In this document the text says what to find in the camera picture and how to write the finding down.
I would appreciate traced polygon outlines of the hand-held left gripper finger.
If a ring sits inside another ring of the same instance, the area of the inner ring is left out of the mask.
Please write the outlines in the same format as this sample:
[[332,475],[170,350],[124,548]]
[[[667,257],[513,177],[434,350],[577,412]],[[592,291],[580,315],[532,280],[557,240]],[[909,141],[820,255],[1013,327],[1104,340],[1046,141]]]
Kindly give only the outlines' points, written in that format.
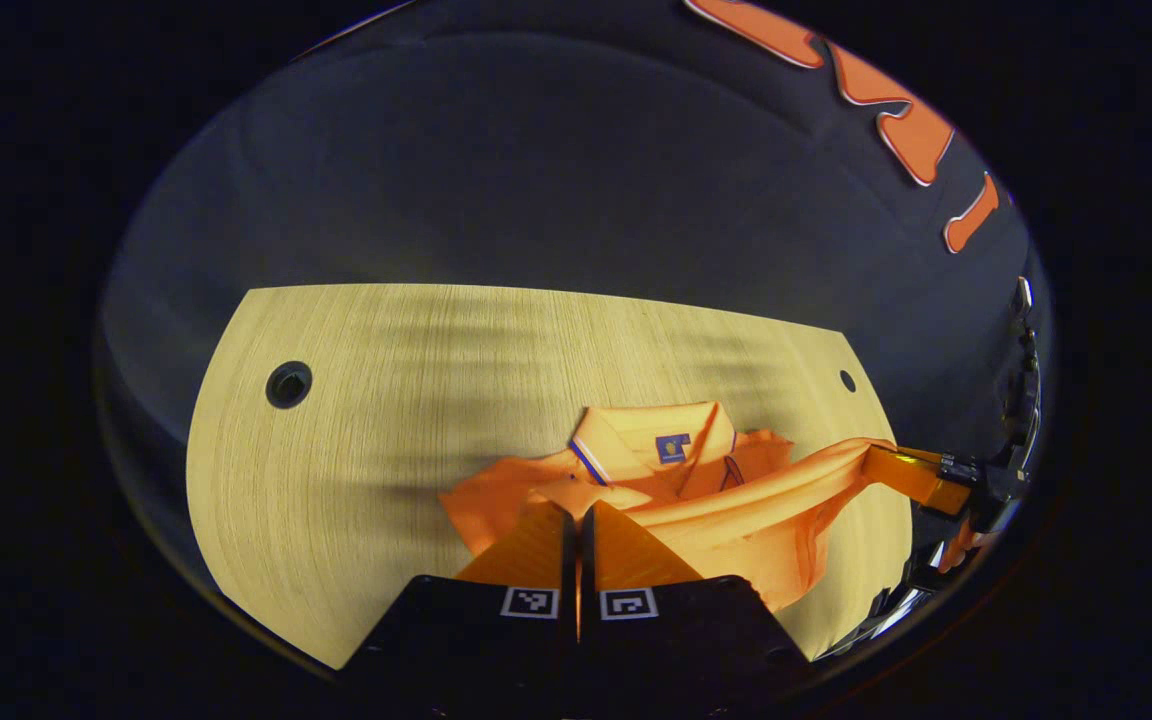
[[410,579],[340,670],[361,702],[558,702],[576,655],[579,533],[543,505],[453,577]]
[[749,579],[704,578],[626,511],[581,525],[579,685],[594,702],[773,702],[809,662]]

